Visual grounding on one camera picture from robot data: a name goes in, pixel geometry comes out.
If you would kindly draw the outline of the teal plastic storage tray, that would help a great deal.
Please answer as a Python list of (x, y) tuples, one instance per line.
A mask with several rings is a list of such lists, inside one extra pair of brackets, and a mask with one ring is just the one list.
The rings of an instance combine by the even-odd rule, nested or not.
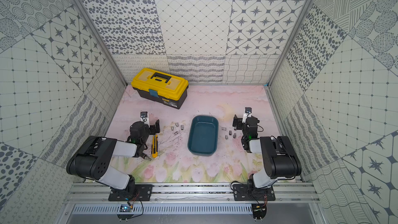
[(217, 150), (219, 122), (215, 117), (198, 115), (192, 119), (188, 150), (197, 156), (212, 156)]

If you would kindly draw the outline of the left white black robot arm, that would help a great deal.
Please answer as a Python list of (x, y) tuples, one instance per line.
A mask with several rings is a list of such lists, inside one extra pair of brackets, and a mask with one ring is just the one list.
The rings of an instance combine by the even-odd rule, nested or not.
[(146, 144), (151, 135), (160, 132), (160, 121), (150, 125), (148, 118), (142, 118), (130, 126), (130, 135), (126, 141), (90, 136), (70, 158), (66, 166), (69, 175), (95, 180), (114, 190), (133, 193), (135, 179), (112, 167), (113, 157), (149, 159), (144, 153), (148, 149)]

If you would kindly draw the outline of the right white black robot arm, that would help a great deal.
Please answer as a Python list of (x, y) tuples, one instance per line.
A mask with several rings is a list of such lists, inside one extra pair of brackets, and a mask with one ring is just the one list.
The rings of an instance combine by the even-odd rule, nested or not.
[(259, 122), (251, 113), (245, 113), (242, 118), (233, 118), (232, 126), (243, 133), (243, 149), (248, 153), (260, 154), (263, 159), (263, 169), (249, 176), (248, 188), (267, 189), (279, 180), (290, 180), (301, 175), (301, 162), (290, 139), (287, 136), (260, 136)]

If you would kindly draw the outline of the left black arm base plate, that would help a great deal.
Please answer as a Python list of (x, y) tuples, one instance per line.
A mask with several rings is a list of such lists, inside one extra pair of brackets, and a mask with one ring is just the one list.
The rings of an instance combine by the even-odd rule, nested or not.
[(111, 188), (108, 200), (111, 202), (117, 201), (132, 201), (140, 200), (142, 202), (150, 201), (152, 195), (153, 185), (151, 184), (135, 184), (134, 186), (128, 186), (124, 190)]

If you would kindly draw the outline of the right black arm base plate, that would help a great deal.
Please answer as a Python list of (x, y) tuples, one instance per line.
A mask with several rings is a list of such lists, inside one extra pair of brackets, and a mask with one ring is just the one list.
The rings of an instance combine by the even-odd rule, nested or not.
[(235, 201), (258, 201), (264, 202), (275, 201), (276, 197), (274, 194), (273, 187), (271, 188), (248, 188), (246, 184), (232, 184), (231, 189), (233, 191)]

